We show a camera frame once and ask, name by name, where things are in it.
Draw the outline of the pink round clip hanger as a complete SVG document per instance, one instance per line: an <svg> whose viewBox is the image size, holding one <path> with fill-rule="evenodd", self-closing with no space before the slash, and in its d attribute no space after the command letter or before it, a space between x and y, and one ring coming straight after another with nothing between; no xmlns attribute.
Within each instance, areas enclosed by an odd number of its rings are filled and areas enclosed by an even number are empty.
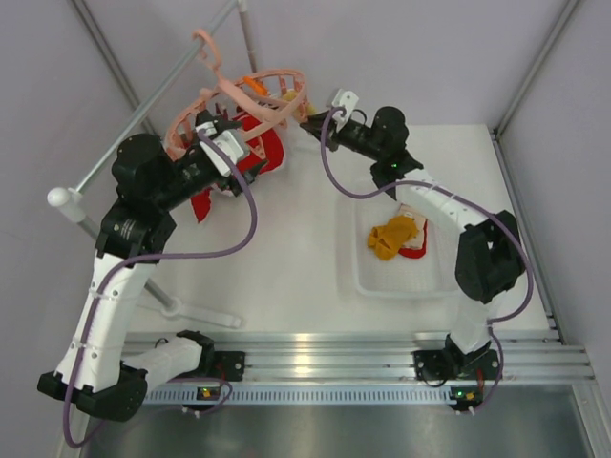
<svg viewBox="0 0 611 458"><path fill-rule="evenodd" d="M284 128L287 121L294 118L293 113L307 97L306 77L302 72L294 69L271 69L245 75L260 81L268 89L268 96L257 95L243 83L244 76L230 80L222 74L221 52L207 31L197 29L192 33L192 37L203 39L206 47L200 52L200 58L216 76L217 81L214 88L201 89L196 100L188 105L167 129L164 148L169 157L178 160L184 156L187 146L194 139L192 131L197 113L213 106L218 98L232 102L238 111L257 119L256 126L240 129L246 142L276 127ZM282 94L288 90L298 93L290 102L282 100ZM259 157L264 156L262 146L254 148L254 152Z"/></svg>

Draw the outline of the mustard yellow sock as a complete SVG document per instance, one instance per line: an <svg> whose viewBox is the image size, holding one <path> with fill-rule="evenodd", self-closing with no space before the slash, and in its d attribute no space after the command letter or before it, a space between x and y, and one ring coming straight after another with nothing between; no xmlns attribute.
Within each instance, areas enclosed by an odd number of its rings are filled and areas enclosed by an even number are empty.
<svg viewBox="0 0 611 458"><path fill-rule="evenodd" d="M395 216L385 225L374 226L367 238L367 248L379 260L393 259L403 245L414 239L419 233L414 219L407 216Z"/></svg>

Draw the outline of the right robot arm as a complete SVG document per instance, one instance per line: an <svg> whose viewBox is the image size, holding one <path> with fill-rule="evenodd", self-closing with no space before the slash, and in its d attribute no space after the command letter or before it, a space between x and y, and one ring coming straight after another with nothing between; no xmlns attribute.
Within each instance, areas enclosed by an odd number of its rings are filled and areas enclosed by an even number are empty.
<svg viewBox="0 0 611 458"><path fill-rule="evenodd" d="M456 237L454 277L462 292L457 318L442 348L414 352L417 380L440 387L448 381L498 381L504 360L493 327L521 314L534 295L532 265L522 248L515 216L493 214L442 187L408 151L402 111L380 108L371 122L351 119L336 106L300 126L320 143L321 156L340 147L371 159L376 188L413 207L437 229Z"/></svg>

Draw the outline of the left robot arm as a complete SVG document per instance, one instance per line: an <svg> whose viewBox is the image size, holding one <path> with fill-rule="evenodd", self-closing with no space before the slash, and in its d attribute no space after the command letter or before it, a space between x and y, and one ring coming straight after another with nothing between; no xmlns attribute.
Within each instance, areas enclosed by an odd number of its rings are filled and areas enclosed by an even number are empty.
<svg viewBox="0 0 611 458"><path fill-rule="evenodd" d="M241 127L239 120L200 112L196 137L177 160L155 135L132 135L118 145L117 199L95 242L91 289L69 349L55 370L40 376L39 392L98 420L126 422L156 387L213 373L214 342L199 331L181 331L137 357L121 354L146 282L170 257L164 248L177 227L172 210L213 185L245 191L259 173L259 166L239 172L249 155Z"/></svg>

